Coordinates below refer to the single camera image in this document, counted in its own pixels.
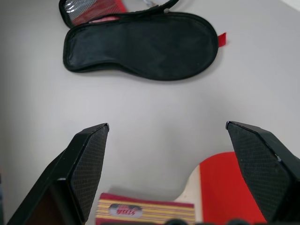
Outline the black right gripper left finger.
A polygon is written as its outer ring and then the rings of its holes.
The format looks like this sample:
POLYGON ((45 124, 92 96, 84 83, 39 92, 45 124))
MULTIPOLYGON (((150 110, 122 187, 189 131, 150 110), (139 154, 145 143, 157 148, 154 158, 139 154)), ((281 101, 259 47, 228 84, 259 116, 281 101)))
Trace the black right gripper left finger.
POLYGON ((83 225, 103 168, 109 124, 77 133, 42 172, 9 225, 83 225))

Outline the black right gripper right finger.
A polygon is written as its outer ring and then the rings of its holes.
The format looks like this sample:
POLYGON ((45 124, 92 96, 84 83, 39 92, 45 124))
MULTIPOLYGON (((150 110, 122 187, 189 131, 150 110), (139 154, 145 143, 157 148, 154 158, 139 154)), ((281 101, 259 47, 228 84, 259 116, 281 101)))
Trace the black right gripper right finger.
POLYGON ((300 222, 300 160, 270 131, 226 123, 242 177, 267 222, 300 222))

